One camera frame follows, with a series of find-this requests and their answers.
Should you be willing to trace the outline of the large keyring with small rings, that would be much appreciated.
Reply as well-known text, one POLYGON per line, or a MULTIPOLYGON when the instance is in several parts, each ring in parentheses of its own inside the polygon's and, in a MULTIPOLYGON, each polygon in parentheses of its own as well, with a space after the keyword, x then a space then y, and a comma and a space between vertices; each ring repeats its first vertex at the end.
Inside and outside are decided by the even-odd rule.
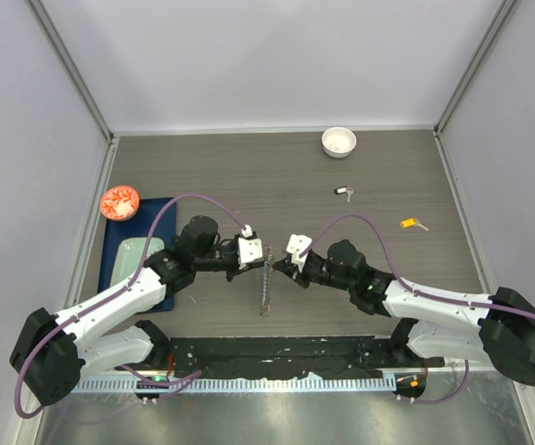
POLYGON ((260 316, 266 316, 271 309, 272 278, 274 272, 274 254, 269 245, 264 246, 264 263, 262 269, 260 316))

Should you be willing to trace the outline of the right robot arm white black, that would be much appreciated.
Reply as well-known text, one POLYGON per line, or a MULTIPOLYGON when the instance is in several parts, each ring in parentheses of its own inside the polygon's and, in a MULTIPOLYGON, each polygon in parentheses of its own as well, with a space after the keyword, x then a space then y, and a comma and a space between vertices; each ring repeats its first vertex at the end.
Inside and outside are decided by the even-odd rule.
POLYGON ((399 319, 389 342, 392 361, 454 358, 490 364, 502 375, 535 387, 535 308, 517 291, 459 294, 421 286, 370 266, 347 239, 325 256, 293 235, 274 269, 306 288, 311 284, 349 293, 350 303, 369 315, 399 319))

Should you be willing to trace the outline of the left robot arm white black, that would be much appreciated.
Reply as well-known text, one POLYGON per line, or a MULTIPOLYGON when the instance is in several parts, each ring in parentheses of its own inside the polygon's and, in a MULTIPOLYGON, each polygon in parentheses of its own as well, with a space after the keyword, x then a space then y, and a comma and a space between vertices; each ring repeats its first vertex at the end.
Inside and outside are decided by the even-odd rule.
POLYGON ((65 310, 40 308, 26 318, 9 359, 19 374, 14 402, 20 404, 28 388, 42 406, 54 405, 86 377, 124 364, 159 369, 170 343, 157 326, 144 320, 118 334, 110 329, 173 297, 198 273, 223 272, 232 281, 262 265, 261 240, 250 226, 222 240, 215 220, 192 218, 169 246, 115 286, 65 310))

